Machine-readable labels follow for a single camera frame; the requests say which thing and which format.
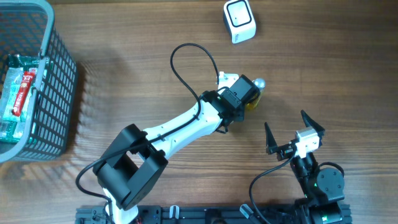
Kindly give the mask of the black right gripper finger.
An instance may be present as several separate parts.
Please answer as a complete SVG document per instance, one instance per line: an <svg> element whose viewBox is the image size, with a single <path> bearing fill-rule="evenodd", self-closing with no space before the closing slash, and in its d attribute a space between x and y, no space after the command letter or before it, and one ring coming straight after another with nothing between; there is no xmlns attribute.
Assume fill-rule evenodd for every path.
<svg viewBox="0 0 398 224"><path fill-rule="evenodd" d="M278 145L267 122L264 123L264 127L266 132L266 152L273 154L277 151Z"/></svg>
<svg viewBox="0 0 398 224"><path fill-rule="evenodd" d="M306 127L312 127L318 134L319 137L323 137L325 134L325 128L314 121L304 110L300 111L303 122Z"/></svg>

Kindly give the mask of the red coffee stick sachet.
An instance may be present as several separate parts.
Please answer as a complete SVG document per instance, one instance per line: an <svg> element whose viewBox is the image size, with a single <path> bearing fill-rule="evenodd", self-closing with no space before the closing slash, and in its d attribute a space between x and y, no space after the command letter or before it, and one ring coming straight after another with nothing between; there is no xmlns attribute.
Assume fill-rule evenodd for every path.
<svg viewBox="0 0 398 224"><path fill-rule="evenodd" d="M22 114L22 109L24 107L25 100L27 98L30 86L34 78L34 72L24 72L19 91L17 92L16 100L12 109L12 113L14 116L20 116Z"/></svg>

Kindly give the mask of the yellow oil bottle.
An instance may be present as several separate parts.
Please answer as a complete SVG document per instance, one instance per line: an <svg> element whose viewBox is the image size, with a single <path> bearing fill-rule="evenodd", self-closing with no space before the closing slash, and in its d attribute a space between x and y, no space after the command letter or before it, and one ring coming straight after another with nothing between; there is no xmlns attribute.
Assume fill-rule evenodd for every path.
<svg viewBox="0 0 398 224"><path fill-rule="evenodd" d="M253 110L254 108L257 107L257 105L262 97L262 94L264 92L264 89L266 87L266 81L263 78L257 78L253 81L253 83L257 86L259 91L256 93L252 102L250 102L246 105L247 110Z"/></svg>

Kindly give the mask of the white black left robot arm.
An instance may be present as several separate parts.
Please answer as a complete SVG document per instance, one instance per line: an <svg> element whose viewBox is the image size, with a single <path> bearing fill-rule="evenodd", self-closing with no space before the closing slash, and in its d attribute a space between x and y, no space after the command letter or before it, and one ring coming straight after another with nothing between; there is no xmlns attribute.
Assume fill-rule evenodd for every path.
<svg viewBox="0 0 398 224"><path fill-rule="evenodd" d="M198 102L178 117L153 128L125 127L101 156L93 172L111 202L111 223L131 223L138 203L152 190L169 159L203 136L244 119L245 107L265 88L261 78L225 73L217 90L205 91Z"/></svg>

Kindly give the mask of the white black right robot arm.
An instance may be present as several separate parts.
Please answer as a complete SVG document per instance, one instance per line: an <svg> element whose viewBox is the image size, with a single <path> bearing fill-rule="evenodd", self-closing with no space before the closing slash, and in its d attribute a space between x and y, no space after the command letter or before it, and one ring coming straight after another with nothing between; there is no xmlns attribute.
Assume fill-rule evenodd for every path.
<svg viewBox="0 0 398 224"><path fill-rule="evenodd" d="M343 168L334 162L320 164L314 156L322 146L325 128L304 110L300 113L305 128L296 131L294 139L283 146L277 145L269 125L264 124L267 153L289 163L304 194L293 205L294 216L300 223L351 223L350 206L343 203Z"/></svg>

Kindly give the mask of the mint green sachet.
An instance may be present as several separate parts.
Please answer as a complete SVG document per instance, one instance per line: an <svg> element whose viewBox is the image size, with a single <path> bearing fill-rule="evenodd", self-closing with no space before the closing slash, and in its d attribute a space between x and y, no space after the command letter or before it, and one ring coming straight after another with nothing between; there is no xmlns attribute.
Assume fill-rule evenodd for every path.
<svg viewBox="0 0 398 224"><path fill-rule="evenodd" d="M19 122L20 117L14 116L12 109L16 100L17 92L21 84L24 69L22 67L10 67L6 73L2 95L1 95L1 119Z"/></svg>

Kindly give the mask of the green white gloves package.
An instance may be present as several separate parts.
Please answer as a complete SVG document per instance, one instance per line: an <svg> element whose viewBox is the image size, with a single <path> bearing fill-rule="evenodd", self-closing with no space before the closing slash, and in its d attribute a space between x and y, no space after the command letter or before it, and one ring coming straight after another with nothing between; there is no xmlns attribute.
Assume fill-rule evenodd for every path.
<svg viewBox="0 0 398 224"><path fill-rule="evenodd" d="M10 55L1 95L1 142L21 140L40 59Z"/></svg>

